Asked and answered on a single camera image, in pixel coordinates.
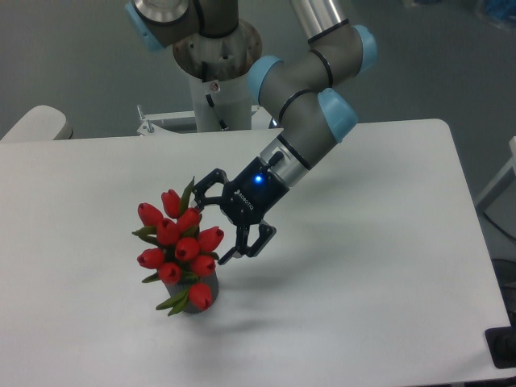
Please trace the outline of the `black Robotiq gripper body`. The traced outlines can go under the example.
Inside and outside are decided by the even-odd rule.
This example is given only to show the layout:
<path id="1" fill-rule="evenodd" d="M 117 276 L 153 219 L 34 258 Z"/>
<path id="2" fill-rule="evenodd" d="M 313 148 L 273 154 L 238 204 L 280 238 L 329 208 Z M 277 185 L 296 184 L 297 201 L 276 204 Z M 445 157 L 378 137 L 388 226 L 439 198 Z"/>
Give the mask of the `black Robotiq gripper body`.
<path id="1" fill-rule="evenodd" d="M 220 210 L 235 226 L 258 224 L 289 192 L 289 187 L 256 157 L 234 180 L 223 186 Z"/>

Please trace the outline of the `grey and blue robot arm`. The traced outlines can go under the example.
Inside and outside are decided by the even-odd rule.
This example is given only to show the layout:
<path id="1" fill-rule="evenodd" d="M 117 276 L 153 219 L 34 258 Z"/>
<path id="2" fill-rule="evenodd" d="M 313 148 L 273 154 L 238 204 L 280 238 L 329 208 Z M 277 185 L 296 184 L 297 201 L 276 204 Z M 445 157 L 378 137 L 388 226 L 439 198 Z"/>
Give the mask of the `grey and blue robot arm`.
<path id="1" fill-rule="evenodd" d="M 335 85 L 377 60 L 377 43 L 336 1 L 294 1 L 309 51 L 293 64 L 262 52 L 235 1 L 130 1 L 125 10 L 152 51 L 171 48 L 188 77 L 196 128 L 235 131 L 262 106 L 280 134 L 235 179 L 215 169 L 193 189 L 199 209 L 216 205 L 236 228 L 226 258 L 257 256 L 275 235 L 264 215 L 357 124 Z"/>

